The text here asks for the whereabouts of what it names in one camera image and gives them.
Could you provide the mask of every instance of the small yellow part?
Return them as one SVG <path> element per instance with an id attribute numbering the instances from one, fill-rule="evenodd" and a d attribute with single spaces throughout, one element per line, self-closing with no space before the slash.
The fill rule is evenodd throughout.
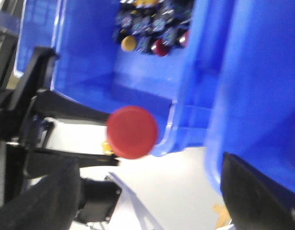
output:
<path id="1" fill-rule="evenodd" d="M 133 51 L 137 46 L 137 41 L 133 36 L 127 36 L 122 40 L 121 48 L 125 52 Z"/>
<path id="2" fill-rule="evenodd" d="M 219 219 L 216 223 L 216 229 L 228 225 L 228 223 L 231 221 L 231 217 L 225 205 L 222 206 L 219 204 L 215 204 L 212 207 L 212 210 L 219 214 Z"/>
<path id="3" fill-rule="evenodd" d="M 102 147 L 103 147 L 103 152 L 105 155 L 113 155 L 114 154 L 114 152 L 111 149 L 111 147 L 109 146 L 109 143 L 107 140 L 102 142 Z"/>
<path id="4" fill-rule="evenodd" d="M 146 6 L 155 6 L 158 4 L 158 0 L 145 0 L 144 5 Z"/>
<path id="5" fill-rule="evenodd" d="M 136 0 L 135 2 L 134 2 L 134 5 L 135 6 L 143 6 L 143 5 L 145 5 L 145 0 Z"/>

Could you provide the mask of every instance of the white surface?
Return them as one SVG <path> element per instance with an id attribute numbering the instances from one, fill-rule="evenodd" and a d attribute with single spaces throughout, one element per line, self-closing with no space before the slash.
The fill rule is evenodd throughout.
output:
<path id="1" fill-rule="evenodd" d="M 59 123 L 48 148 L 100 154 L 104 140 L 103 126 Z M 207 182 L 204 148 L 189 148 L 160 158 L 121 159 L 121 162 L 120 167 L 81 169 L 81 176 L 102 180 L 109 171 L 115 172 L 165 230 L 215 229 L 218 215 L 211 207 L 223 201 Z"/>

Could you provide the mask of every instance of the yellow button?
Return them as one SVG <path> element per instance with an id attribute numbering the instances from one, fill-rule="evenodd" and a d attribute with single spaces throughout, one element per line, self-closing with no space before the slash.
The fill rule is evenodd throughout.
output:
<path id="1" fill-rule="evenodd" d="M 133 51 L 137 46 L 137 41 L 133 36 L 127 36 L 122 40 L 121 48 L 125 52 Z"/>

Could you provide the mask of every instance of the plastic container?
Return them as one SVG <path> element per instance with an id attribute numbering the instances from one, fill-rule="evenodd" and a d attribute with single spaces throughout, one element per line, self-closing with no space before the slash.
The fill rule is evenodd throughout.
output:
<path id="1" fill-rule="evenodd" d="M 51 45 L 53 89 L 108 113 L 146 108 L 159 125 L 152 154 L 204 144 L 217 191 L 228 151 L 295 192 L 295 0 L 198 0 L 188 46 L 165 57 L 112 42 L 118 4 L 27 0 L 17 69 Z"/>
<path id="2" fill-rule="evenodd" d="M 295 192 L 295 1 L 236 1 L 206 138 L 219 191 L 224 151 Z"/>
<path id="3" fill-rule="evenodd" d="M 16 69 L 25 70 L 34 46 L 52 46 L 60 57 L 53 90 L 107 113 L 126 105 L 147 109 L 159 126 L 151 151 L 155 156 L 201 146 L 217 77 L 213 69 L 207 73 L 200 67 L 200 47 L 204 37 L 227 33 L 203 32 L 208 2 L 200 0 L 194 7 L 188 46 L 157 57 L 123 52 L 112 41 L 119 0 L 27 0 Z M 207 47 L 210 55 L 202 61 L 217 58 L 211 57 L 218 55 L 217 45 Z"/>

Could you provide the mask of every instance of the red round knob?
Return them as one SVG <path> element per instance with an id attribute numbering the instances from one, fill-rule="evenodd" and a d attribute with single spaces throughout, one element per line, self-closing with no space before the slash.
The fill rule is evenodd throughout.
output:
<path id="1" fill-rule="evenodd" d="M 157 140 L 157 124 L 153 116 L 137 106 L 126 106 L 107 120 L 107 139 L 113 152 L 127 159 L 147 155 Z"/>
<path id="2" fill-rule="evenodd" d="M 169 47 L 165 46 L 162 43 L 162 38 L 156 40 L 156 42 L 154 43 L 155 45 L 155 50 L 154 53 L 159 55 L 159 56 L 166 56 L 169 53 Z"/>
<path id="3" fill-rule="evenodd" d="M 184 48 L 188 45 L 188 41 L 189 41 L 189 30 L 185 32 L 179 39 L 181 46 Z"/>

